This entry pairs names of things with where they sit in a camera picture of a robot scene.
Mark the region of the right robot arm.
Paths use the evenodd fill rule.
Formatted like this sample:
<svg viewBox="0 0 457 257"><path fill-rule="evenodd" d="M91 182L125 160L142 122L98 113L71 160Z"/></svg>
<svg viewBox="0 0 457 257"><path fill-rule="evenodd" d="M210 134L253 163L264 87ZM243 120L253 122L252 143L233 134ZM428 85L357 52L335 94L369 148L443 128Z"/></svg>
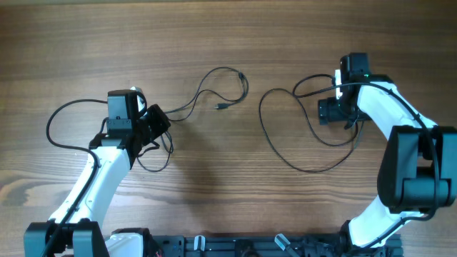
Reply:
<svg viewBox="0 0 457 257"><path fill-rule="evenodd" d="M456 129L422 116L394 82L372 74L365 53L340 59L332 86L336 95L318 103L319 122L343 121L347 129L371 120L387 139L378 172L377 197L348 222L358 248L383 246L411 221L428 221L456 199Z"/></svg>

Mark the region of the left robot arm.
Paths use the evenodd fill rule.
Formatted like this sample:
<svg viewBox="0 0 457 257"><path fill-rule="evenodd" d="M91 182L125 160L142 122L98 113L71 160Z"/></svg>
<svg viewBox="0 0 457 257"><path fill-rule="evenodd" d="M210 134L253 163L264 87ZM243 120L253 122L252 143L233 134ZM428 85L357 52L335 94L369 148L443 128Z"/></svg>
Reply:
<svg viewBox="0 0 457 257"><path fill-rule="evenodd" d="M70 194L46 222L34 222L24 234L26 256L162 256L147 228L101 232L111 200L135 160L158 149L156 138L170 123L156 104L149 106L141 89L108 93L108 116L85 148L88 160Z"/></svg>

